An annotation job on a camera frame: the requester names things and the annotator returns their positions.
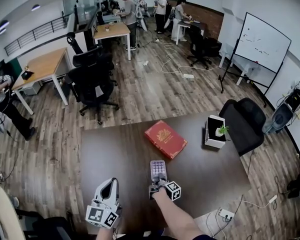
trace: black stand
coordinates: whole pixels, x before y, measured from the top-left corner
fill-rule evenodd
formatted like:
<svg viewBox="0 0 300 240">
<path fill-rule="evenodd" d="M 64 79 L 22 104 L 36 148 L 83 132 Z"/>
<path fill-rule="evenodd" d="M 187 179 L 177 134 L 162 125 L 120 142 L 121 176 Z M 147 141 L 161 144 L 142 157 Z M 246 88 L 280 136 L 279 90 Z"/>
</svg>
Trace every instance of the black stand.
<svg viewBox="0 0 300 240">
<path fill-rule="evenodd" d="M 231 63 L 232 63 L 232 59 L 233 59 L 233 57 L 234 57 L 234 55 L 235 55 L 235 53 L 236 53 L 236 51 L 237 51 L 238 44 L 239 44 L 239 39 L 236 40 L 235 47 L 234 47 L 234 49 L 233 49 L 233 52 L 232 52 L 232 55 L 231 55 L 231 58 L 230 58 L 230 62 L 228 63 L 228 66 L 226 67 L 226 70 L 225 70 L 225 72 L 224 72 L 224 74 L 223 74 L 223 77 L 221 78 L 221 75 L 219 75 L 219 77 L 218 77 L 218 79 L 219 79 L 219 81 L 220 81 L 220 85 L 221 85 L 221 93 L 222 93 L 222 94 L 224 93 L 224 85 L 223 85 L 223 81 L 224 81 L 224 79 L 225 79 L 226 74 L 228 73 L 228 74 L 235 75 L 235 76 L 237 76 L 237 77 L 239 77 L 239 78 L 243 78 L 243 79 L 245 79 L 245 80 L 247 80 L 247 81 L 248 81 L 248 80 L 251 81 L 252 84 L 258 84 L 258 85 L 261 85 L 261 86 L 267 88 L 266 91 L 265 91 L 265 93 L 264 93 L 264 95 L 262 96 L 262 99 L 263 99 L 263 102 L 264 102 L 264 106 L 263 106 L 263 107 L 265 108 L 265 107 L 267 106 L 267 103 L 266 103 L 266 94 L 267 94 L 267 92 L 268 92 L 270 86 L 271 86 L 272 83 L 274 82 L 275 78 L 277 77 L 277 74 L 279 73 L 279 71 L 280 71 L 280 69 L 281 69 L 281 67 L 282 67 L 282 65 L 283 65 L 283 62 L 281 63 L 280 68 L 279 68 L 279 70 L 277 71 L 277 73 L 275 73 L 275 76 L 274 76 L 274 78 L 272 79 L 272 81 L 271 81 L 271 83 L 270 83 L 269 86 L 266 86 L 266 85 L 264 85 L 263 83 L 254 81 L 254 80 L 250 79 L 248 76 L 244 76 L 244 75 L 236 74 L 236 73 L 233 73 L 233 72 L 229 72 L 229 67 L 230 67 L 230 65 L 231 65 Z"/>
</svg>

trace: brick wall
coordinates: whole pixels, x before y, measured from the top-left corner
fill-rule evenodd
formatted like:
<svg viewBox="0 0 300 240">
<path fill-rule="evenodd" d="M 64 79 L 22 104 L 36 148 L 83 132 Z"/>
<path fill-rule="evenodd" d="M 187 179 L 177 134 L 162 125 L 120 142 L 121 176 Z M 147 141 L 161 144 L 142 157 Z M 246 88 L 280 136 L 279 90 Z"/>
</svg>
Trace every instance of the brick wall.
<svg viewBox="0 0 300 240">
<path fill-rule="evenodd" d="M 175 7 L 178 0 L 167 1 Z M 205 37 L 212 37 L 218 40 L 224 20 L 224 14 L 222 12 L 190 2 L 187 3 L 183 9 L 187 15 L 191 15 L 196 21 L 206 24 L 204 31 Z"/>
</svg>

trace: white plant pot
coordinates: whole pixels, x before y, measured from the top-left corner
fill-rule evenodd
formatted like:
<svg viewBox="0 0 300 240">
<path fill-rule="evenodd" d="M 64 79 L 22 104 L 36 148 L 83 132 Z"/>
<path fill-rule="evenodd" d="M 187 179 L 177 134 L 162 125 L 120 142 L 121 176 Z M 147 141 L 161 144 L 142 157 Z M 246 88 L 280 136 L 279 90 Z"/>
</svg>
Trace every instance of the white plant pot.
<svg viewBox="0 0 300 240">
<path fill-rule="evenodd" d="M 216 137 L 221 137 L 222 135 L 224 135 L 223 133 L 219 133 L 219 130 L 220 130 L 220 128 L 217 128 L 217 129 L 215 130 L 215 136 L 216 136 Z"/>
</svg>

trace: potted plant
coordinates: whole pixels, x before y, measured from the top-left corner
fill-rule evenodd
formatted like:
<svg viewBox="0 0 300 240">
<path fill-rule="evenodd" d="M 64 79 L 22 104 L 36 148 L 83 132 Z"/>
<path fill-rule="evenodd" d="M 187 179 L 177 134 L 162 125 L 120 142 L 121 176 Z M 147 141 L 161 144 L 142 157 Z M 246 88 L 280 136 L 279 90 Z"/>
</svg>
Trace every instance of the potted plant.
<svg viewBox="0 0 300 240">
<path fill-rule="evenodd" d="M 221 137 L 222 135 L 224 135 L 225 133 L 227 133 L 228 130 L 229 130 L 229 126 L 222 125 L 220 128 L 217 128 L 215 130 L 215 136 L 216 137 Z"/>
</svg>

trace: whiteboard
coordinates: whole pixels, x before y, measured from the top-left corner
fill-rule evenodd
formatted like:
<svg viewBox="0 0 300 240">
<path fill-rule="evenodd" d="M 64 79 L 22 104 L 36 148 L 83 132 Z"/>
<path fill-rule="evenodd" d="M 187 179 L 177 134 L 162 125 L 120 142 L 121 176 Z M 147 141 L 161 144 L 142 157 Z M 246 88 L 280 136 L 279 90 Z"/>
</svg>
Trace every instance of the whiteboard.
<svg viewBox="0 0 300 240">
<path fill-rule="evenodd" d="M 290 44 L 280 31 L 247 12 L 235 54 L 277 73 Z"/>
</svg>

